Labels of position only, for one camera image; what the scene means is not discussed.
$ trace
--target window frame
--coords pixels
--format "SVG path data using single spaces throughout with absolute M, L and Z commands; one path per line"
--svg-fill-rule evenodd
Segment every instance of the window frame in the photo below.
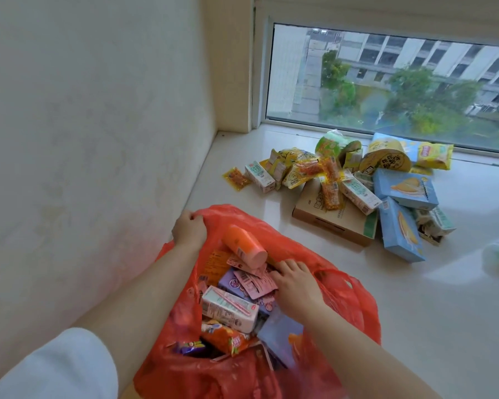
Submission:
M 257 129 L 261 124 L 275 124 L 319 132 L 337 128 L 324 124 L 294 123 L 266 118 L 273 26 L 275 24 L 499 46 L 499 22 L 496 21 L 484 23 L 469 19 L 466 21 L 466 25 L 462 25 L 462 21 L 445 16 L 432 17 L 396 12 L 360 11 L 347 7 L 256 0 L 252 47 L 252 87 L 249 94 L 253 129 Z M 360 129 L 339 127 L 339 130 L 344 134 L 360 138 L 372 137 L 372 133 Z M 499 151 L 475 149 L 470 146 L 460 146 L 458 143 L 455 143 L 455 150 L 499 157 Z

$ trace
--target yellow snack bag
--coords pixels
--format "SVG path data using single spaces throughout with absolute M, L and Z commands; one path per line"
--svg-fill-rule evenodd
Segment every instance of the yellow snack bag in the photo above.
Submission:
M 299 148 L 288 148 L 280 151 L 272 149 L 268 160 L 271 166 L 266 170 L 276 182 L 281 182 L 295 162 L 313 158 L 316 158 L 316 155 Z
M 320 176 L 321 194 L 324 196 L 324 206 L 327 210 L 339 210 L 345 207 L 344 195 L 338 188 L 336 180 Z
M 319 159 L 296 162 L 292 165 L 292 169 L 286 175 L 282 184 L 289 189 L 293 189 L 324 172 L 324 167 Z
M 452 144 L 433 144 L 422 142 L 418 147 L 418 162 L 420 167 L 432 169 L 451 169 Z
M 231 168 L 222 177 L 229 182 L 236 191 L 241 191 L 251 183 L 251 180 L 242 175 L 237 167 Z

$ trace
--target food packaging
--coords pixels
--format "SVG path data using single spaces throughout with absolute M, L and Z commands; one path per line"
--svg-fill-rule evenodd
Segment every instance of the food packaging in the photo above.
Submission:
M 218 288 L 236 295 L 243 300 L 250 301 L 253 304 L 257 304 L 259 306 L 259 317 L 267 318 L 277 306 L 274 293 L 272 292 L 258 298 L 257 300 L 252 300 L 244 287 L 242 287 L 242 284 L 240 284 L 240 281 L 235 276 L 234 271 L 234 268 L 230 268 L 227 271 L 227 273 L 218 282 Z
M 268 253 L 257 238 L 234 224 L 227 227 L 222 242 L 250 268 L 261 268 L 266 263 Z
M 268 173 L 276 182 L 281 182 L 285 179 L 286 174 L 292 167 L 292 164 L 302 160 L 312 160 L 316 155 L 299 148 L 287 148 L 280 151 L 274 149 L 270 153 Z
M 416 222 L 408 208 L 386 197 L 379 206 L 379 217 L 385 249 L 409 263 L 425 261 Z
M 269 272 L 265 272 L 262 278 L 250 275 L 242 270 L 235 270 L 233 273 L 252 300 L 257 300 L 263 295 L 277 290 L 277 285 L 270 277 Z
M 296 362 L 289 337 L 290 335 L 301 335 L 302 333 L 303 326 L 284 315 L 281 309 L 277 308 L 266 320 L 257 337 L 282 365 L 286 368 L 294 368 Z
M 365 215 L 373 213 L 381 204 L 381 200 L 347 169 L 340 171 L 338 187 Z
M 405 207 L 432 210 L 438 206 L 432 180 L 425 175 L 378 169 L 373 175 L 373 189 L 379 199 L 392 197 Z
M 344 195 L 339 190 L 338 181 L 330 181 L 326 176 L 320 176 L 321 192 L 324 196 L 324 206 L 327 210 L 339 210 L 345 207 Z
M 229 269 L 227 260 L 232 254 L 221 250 L 213 250 L 207 259 L 205 268 L 199 276 L 199 281 L 204 282 L 208 286 L 216 286 Z
M 202 315 L 242 333 L 252 332 L 258 313 L 258 305 L 213 286 L 202 297 Z
M 251 180 L 242 175 L 242 172 L 237 167 L 231 168 L 222 175 L 224 179 L 236 190 L 241 191 L 251 183 Z
M 452 144 L 433 144 L 430 142 L 422 142 L 418 147 L 418 162 L 420 167 L 451 169 L 451 157 L 453 155 Z
M 344 169 L 349 169 L 351 173 L 355 173 L 359 170 L 360 162 L 362 161 L 362 148 L 346 153 L 344 161 Z
M 246 176 L 259 186 L 262 193 L 268 193 L 276 186 L 272 176 L 257 161 L 246 165 Z
M 357 171 L 353 174 L 355 178 L 358 179 L 360 183 L 368 188 L 370 192 L 373 192 L 373 176 Z
M 435 207 L 431 211 L 413 209 L 413 217 L 418 226 L 424 226 L 426 234 L 433 237 L 443 237 L 457 229 L 441 208 Z
M 338 130 L 325 133 L 316 144 L 316 155 L 322 157 L 334 157 L 341 165 L 344 164 L 346 153 L 362 149 L 359 140 L 347 137 Z
M 252 275 L 256 275 L 257 277 L 263 277 L 266 272 L 267 264 L 264 263 L 259 268 L 250 268 L 246 263 L 244 263 L 237 255 L 231 255 L 229 259 L 227 259 L 227 264 L 233 268 L 237 268 L 239 270 L 243 270 L 246 273 L 250 273 Z
M 412 162 L 399 140 L 391 137 L 376 138 L 378 134 L 373 135 L 368 152 L 360 162 L 359 171 L 368 175 L 373 175 L 377 168 L 409 172 Z
M 231 356 L 246 350 L 251 342 L 256 341 L 249 334 L 229 328 L 214 319 L 202 322 L 200 337 L 222 353 Z

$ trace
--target white countertop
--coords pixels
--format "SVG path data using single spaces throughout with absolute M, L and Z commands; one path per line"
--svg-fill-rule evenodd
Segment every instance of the white countertop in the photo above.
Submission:
M 440 207 L 456 225 L 426 262 L 408 264 L 377 239 L 365 249 L 292 218 L 301 188 L 236 192 L 221 176 L 270 150 L 314 151 L 321 134 L 262 126 L 218 133 L 187 202 L 196 210 L 233 204 L 358 278 L 379 306 L 383 347 L 444 398 L 499 398 L 499 267 L 485 248 L 499 242 L 499 167 L 453 159 L 435 171 Z

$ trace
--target pink snack packet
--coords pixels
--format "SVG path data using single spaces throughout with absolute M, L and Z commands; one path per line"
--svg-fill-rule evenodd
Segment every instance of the pink snack packet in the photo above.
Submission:
M 264 266 L 261 266 L 260 268 L 250 268 L 237 255 L 231 255 L 229 259 L 227 259 L 227 264 L 233 266 L 234 268 L 244 270 L 246 273 L 249 273 L 250 275 L 256 275 L 259 278 L 264 277 L 264 274 L 266 272 L 266 266 L 268 266 L 265 263 Z
M 263 277 L 261 278 L 241 270 L 235 270 L 233 273 L 252 300 L 257 300 L 263 295 L 271 293 L 277 289 L 276 283 L 269 275 L 269 269 L 266 269 Z

